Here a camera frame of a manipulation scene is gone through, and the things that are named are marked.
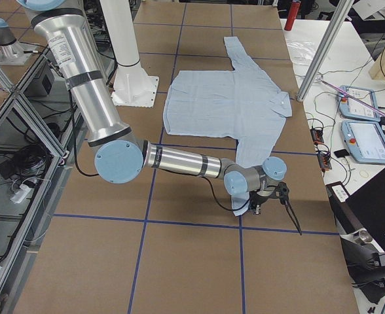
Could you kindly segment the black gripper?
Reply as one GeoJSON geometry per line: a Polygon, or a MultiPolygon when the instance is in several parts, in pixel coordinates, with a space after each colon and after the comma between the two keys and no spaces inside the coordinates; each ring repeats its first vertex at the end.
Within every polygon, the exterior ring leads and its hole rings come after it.
{"type": "Polygon", "coordinates": [[[257,192],[249,193],[249,208],[250,209],[260,209],[262,204],[264,204],[269,199],[276,199],[277,195],[275,193],[269,196],[261,196],[257,192]]]}

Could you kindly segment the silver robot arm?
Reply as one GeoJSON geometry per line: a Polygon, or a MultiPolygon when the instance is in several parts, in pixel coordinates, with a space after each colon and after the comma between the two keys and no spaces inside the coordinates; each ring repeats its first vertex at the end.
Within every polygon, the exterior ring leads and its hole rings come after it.
{"type": "Polygon", "coordinates": [[[135,135],[119,105],[150,107],[158,78],[142,68],[130,6],[102,1],[101,11],[117,73],[109,88],[81,1],[22,1],[34,31],[43,36],[76,103],[95,153],[98,175],[123,184],[144,167],[175,174],[220,179],[232,198],[230,211],[258,210],[269,199],[290,208],[285,162],[270,153],[291,102],[246,53],[237,37],[225,37],[231,71],[180,71],[167,93],[163,122],[168,133],[231,137],[239,142],[234,160],[152,144],[135,135]]]}
{"type": "Polygon", "coordinates": [[[20,42],[0,18],[0,65],[24,65],[31,55],[39,53],[36,48],[34,44],[20,42]]]}

